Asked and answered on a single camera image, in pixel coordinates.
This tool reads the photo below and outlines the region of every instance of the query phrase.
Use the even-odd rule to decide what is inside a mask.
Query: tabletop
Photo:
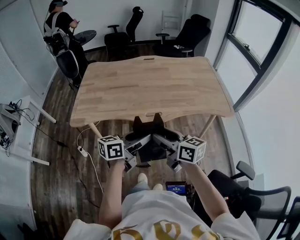
[[[190,114],[232,116],[232,102],[205,57],[143,56],[89,64],[79,88],[70,125],[100,120],[164,122]]]
[[[83,46],[83,45],[87,44],[89,41],[91,41],[96,35],[97,35],[97,32],[95,30],[87,30],[87,31],[83,31],[83,32],[75,34],[74,37],[77,39],[85,38],[85,40],[82,43],[80,43],[81,46]]]

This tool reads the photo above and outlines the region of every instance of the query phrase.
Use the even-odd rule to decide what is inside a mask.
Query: chair armrest
[[[190,53],[193,51],[193,49],[185,47],[185,48],[180,48],[179,49],[182,53]]]
[[[107,26],[108,28],[115,28],[115,27],[119,27],[120,25],[109,25]]]
[[[170,34],[167,34],[167,33],[157,33],[155,34],[157,37],[161,37],[161,44],[164,44],[164,41],[165,41],[165,37],[168,37],[170,36]]]
[[[117,33],[118,30],[117,30],[117,27],[119,27],[120,25],[109,25],[107,26],[108,28],[113,28],[114,32]]]
[[[169,37],[170,34],[167,34],[167,33],[157,33],[155,34],[157,37]]]
[[[236,165],[236,169],[240,171],[240,173],[231,177],[231,179],[237,179],[243,176],[246,176],[250,180],[255,178],[255,171],[252,167],[250,167],[247,163],[239,161]]]

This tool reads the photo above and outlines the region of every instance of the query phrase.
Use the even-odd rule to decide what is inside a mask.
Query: marker cube
[[[100,156],[106,161],[125,158],[124,142],[113,136],[98,138]]]
[[[182,141],[178,145],[177,160],[195,164],[205,154],[206,141],[198,137],[192,137]]]

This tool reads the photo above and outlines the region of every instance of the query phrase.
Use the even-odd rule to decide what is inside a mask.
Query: small screen
[[[171,191],[180,195],[184,195],[186,193],[185,185],[169,185],[167,186],[167,191]]]

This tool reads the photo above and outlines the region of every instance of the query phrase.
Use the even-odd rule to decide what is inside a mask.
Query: gold lettering
[[[112,234],[113,235],[113,240],[121,240],[121,235],[122,234],[131,235],[135,240],[143,240],[141,234],[138,231],[136,231],[134,229],[131,229],[135,226],[123,227],[121,229],[113,231],[113,234]]]
[[[198,240],[204,234],[203,231],[200,229],[200,225],[197,225],[192,228],[192,240]]]
[[[166,232],[163,230],[163,227],[161,226],[161,222],[167,222],[167,224],[165,224]],[[174,238],[172,238],[169,235],[170,231],[172,230],[172,226],[175,227],[175,231],[176,231]],[[154,229],[155,229],[156,238],[158,240],[176,240],[179,237],[179,235],[181,234],[180,225],[178,223],[170,222],[167,220],[162,220],[162,221],[155,223]]]
[[[192,235],[193,235],[192,240],[198,240],[198,239],[201,238],[201,236],[203,234],[206,233],[206,232],[203,232],[200,229],[200,226],[201,225],[197,225],[197,226],[193,227],[193,229],[192,229]],[[209,236],[208,236],[209,240],[219,240],[218,235],[216,235],[214,232],[207,232],[207,233],[209,234]]]

